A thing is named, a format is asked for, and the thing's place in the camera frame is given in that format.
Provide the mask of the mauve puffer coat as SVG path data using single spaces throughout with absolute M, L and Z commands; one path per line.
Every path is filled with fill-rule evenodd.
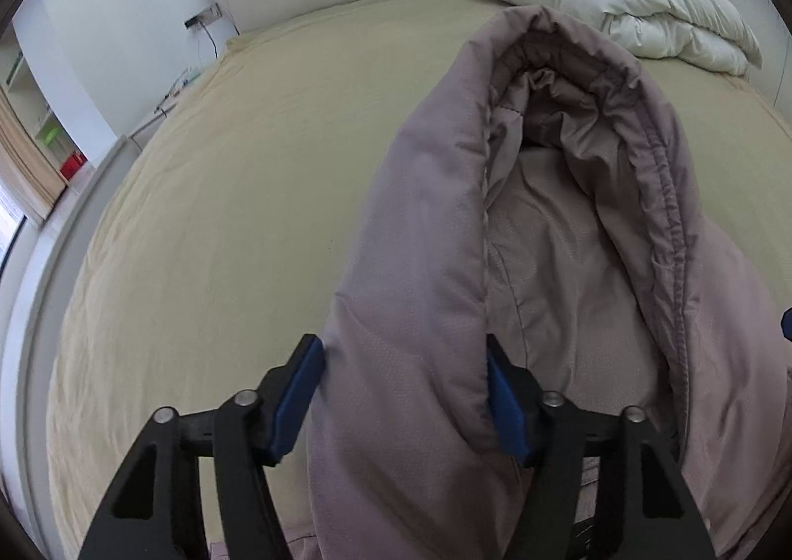
M 486 340 L 576 405 L 645 408 L 721 559 L 791 493 L 791 136 L 681 121 L 603 35 L 498 12 L 398 131 L 324 333 L 301 559 L 494 559 L 530 475 Z

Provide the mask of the beige bed sheet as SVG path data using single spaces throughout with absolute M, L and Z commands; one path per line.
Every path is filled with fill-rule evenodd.
M 176 107 L 107 205 L 63 322 L 47 447 L 69 558 L 81 559 L 154 411 L 217 409 L 284 365 L 306 333 L 326 360 L 334 293 L 389 147 L 464 44 L 507 8 L 528 7 L 364 0 L 310 13 L 231 40 Z M 791 135 L 741 78 L 635 59 L 686 80 L 686 91 L 666 91 L 681 121 L 726 111 Z M 294 450 L 264 471 L 289 559 L 311 526 L 311 403 Z M 215 469 L 211 458 L 198 465 L 212 554 L 227 549 Z M 790 552 L 791 494 L 745 559 Z

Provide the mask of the beige curtain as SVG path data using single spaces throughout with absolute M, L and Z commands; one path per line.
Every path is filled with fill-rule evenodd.
M 43 224 L 67 187 L 67 181 L 47 161 L 24 130 L 5 93 L 1 94 L 1 181 L 35 224 Z

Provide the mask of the red storage box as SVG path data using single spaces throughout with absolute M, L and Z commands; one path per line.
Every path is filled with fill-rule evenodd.
M 60 174 L 62 174 L 66 181 L 71 181 L 86 162 L 87 158 L 85 154 L 79 150 L 75 150 L 62 163 Z

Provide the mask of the white nightstand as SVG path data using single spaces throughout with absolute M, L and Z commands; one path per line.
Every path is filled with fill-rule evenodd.
M 162 123 L 164 123 L 166 119 L 170 117 L 170 114 L 176 110 L 176 107 L 176 102 L 170 102 L 161 104 L 161 106 L 149 111 L 147 115 L 137 123 L 137 126 L 123 137 L 122 149 L 130 150 L 136 155 L 140 154 L 141 151 L 147 147 L 151 138 L 160 130 Z

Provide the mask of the green shelf box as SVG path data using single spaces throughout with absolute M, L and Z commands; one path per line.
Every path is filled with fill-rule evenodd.
M 60 123 L 57 121 L 48 121 L 39 130 L 38 140 L 40 140 L 44 146 L 51 146 L 60 133 L 62 133 L 62 126 Z

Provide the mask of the white wall shelf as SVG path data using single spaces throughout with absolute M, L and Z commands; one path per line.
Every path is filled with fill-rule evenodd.
M 47 161 L 60 173 L 64 160 L 79 149 L 40 91 L 12 24 L 1 34 L 0 70 L 2 92 L 5 93 L 12 110 Z M 38 133 L 48 121 L 59 122 L 62 133 L 51 146 L 44 146 L 38 140 Z

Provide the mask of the wall power strip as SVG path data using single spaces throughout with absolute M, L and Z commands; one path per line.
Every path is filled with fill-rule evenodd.
M 202 11 L 196 13 L 196 15 L 189 17 L 188 20 L 184 21 L 184 27 L 186 29 L 191 29 L 194 27 L 208 27 L 208 25 L 215 23 L 223 17 L 223 12 L 221 12 L 219 4 L 212 4 L 204 8 Z

